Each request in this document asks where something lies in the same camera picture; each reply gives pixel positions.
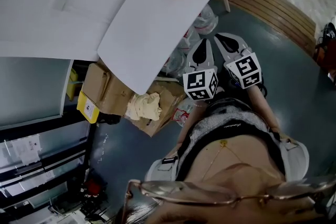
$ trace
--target glasses frame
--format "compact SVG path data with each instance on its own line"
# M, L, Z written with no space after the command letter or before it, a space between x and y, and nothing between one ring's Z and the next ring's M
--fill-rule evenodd
M329 189L331 187L334 187L336 182L334 182L333 184L328 184L327 186L321 186L320 188L314 189L313 191L308 191L306 193L300 194L300 195L270 195L270 194L261 194L261 195L252 195L252 196L238 196L233 199L233 200L229 200L229 201L223 201L223 202L199 202L199 201L185 201L185 200L181 200L178 198L172 198L169 196L162 196L162 195L158 195L152 191L149 191L147 189L144 189L142 187L142 184L144 182L137 180L137 179L132 179L128 182L127 184L127 189L126 189L126 193L125 193L125 199L124 199L124 204L123 204L123 212L122 212L122 218L121 218L121 224L125 224L126 223L126 210L127 210L127 206L128 206L128 202L130 199L133 198L133 193L132 193L132 187L137 188L140 193L142 195L145 195L147 197L151 197L154 199L158 199L158 200L162 200L162 201L166 201L166 202L170 202L173 204L179 204L179 205L191 205L191 206L211 206L211 207L215 207L215 206L229 206L231 205L232 207L235 207L237 205L237 203L239 203L242 200L245 199L259 199L259 202L261 204L266 204L268 201L270 200L295 200L295 199L300 199L300 198L305 198L311 195L314 195L316 193L320 193L326 189Z

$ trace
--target necklace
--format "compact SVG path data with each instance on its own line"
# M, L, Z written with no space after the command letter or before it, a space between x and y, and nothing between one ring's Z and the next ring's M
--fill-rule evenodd
M229 151L231 151L231 152L236 156L236 158L240 161L240 163L243 162L243 161L237 156L236 153L234 153L229 147L227 147L227 140L219 140L219 143L221 144L221 148L217 151L215 158L211 161L211 163L210 163L208 169L206 170L205 174L203 175L201 181L204 180L205 175L209 172L209 170L210 170L212 164L215 162L215 160L217 159L217 156L220 154L220 152L222 151L223 148L227 148Z

